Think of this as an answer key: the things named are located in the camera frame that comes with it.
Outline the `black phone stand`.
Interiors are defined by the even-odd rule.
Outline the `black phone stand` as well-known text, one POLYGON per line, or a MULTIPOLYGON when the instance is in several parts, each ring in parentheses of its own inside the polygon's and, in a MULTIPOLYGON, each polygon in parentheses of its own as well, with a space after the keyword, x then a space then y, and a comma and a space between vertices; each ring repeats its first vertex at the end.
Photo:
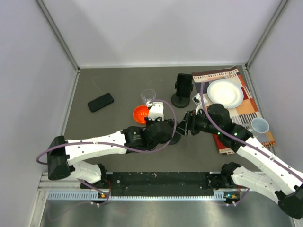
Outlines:
POLYGON ((175 83, 176 92, 171 96, 171 103, 177 108, 185 108, 190 103, 193 84, 189 82, 175 83))
POLYGON ((169 142, 169 145, 174 145, 176 143, 178 143, 181 139, 181 135, 177 132, 175 132, 174 136, 172 137, 172 139, 169 142))

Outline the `black phone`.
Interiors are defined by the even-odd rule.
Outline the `black phone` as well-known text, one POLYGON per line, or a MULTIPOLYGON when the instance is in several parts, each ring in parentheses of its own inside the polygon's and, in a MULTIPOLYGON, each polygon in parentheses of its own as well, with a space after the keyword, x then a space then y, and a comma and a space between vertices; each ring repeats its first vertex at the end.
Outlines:
POLYGON ((114 99, 110 93, 106 93, 90 102, 88 102, 88 108, 89 110, 94 113, 107 105, 114 102, 114 99))
POLYGON ((193 77, 191 74, 179 73, 175 84, 176 95, 181 98, 190 98, 193 90, 193 77))

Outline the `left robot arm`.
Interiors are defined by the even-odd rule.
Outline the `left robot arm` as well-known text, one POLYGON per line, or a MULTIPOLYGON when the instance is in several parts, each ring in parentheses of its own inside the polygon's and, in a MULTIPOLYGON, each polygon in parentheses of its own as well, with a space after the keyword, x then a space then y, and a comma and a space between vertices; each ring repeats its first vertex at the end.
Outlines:
POLYGON ((67 140, 64 136, 53 139, 47 153, 48 179, 62 180, 68 177, 86 181, 96 187, 107 183, 105 167, 89 164, 87 159, 113 154, 155 151, 159 144, 173 138, 175 122, 160 117, 149 121, 145 127, 130 126, 110 135, 67 140))

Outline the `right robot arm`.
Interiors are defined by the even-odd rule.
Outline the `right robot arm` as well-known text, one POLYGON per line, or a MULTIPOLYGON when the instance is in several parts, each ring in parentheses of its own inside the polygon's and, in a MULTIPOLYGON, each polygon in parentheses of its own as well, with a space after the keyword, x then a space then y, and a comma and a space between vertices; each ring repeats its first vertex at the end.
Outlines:
POLYGON ((287 215, 302 219, 302 172, 271 153, 249 130, 233 123, 229 111, 222 104, 187 111, 177 131, 182 135, 200 132, 216 135, 224 146, 262 171, 259 175, 236 163, 225 164, 221 170, 224 186, 239 185, 254 190, 275 202, 287 215))

